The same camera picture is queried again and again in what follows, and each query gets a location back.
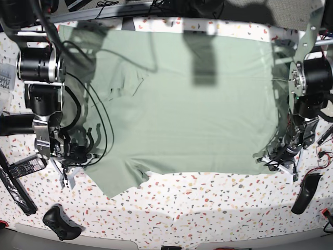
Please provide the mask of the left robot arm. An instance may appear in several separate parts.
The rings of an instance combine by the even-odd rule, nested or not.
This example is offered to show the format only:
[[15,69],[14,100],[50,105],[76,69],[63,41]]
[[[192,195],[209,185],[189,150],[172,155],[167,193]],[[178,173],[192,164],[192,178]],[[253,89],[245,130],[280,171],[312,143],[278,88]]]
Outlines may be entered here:
[[319,119],[332,101],[332,1],[311,1],[310,18],[291,59],[287,125],[273,147],[258,158],[270,171],[297,173],[294,158],[315,141]]

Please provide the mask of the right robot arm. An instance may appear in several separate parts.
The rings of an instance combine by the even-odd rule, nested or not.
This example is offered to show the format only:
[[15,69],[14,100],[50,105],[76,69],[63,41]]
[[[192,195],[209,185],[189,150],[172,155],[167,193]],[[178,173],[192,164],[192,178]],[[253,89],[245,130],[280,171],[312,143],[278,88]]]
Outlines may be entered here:
[[61,164],[58,172],[65,175],[69,167],[86,167],[100,155],[92,152],[94,140],[90,132],[88,144],[72,142],[69,130],[81,116],[76,97],[74,120],[61,125],[63,96],[72,91],[65,85],[64,58],[79,60],[61,42],[56,27],[48,18],[56,10],[57,1],[1,1],[1,26],[19,48],[16,74],[25,84],[25,105],[29,114],[1,116],[1,136],[35,134],[36,155],[12,164],[10,177],[17,179],[37,172],[48,162]]

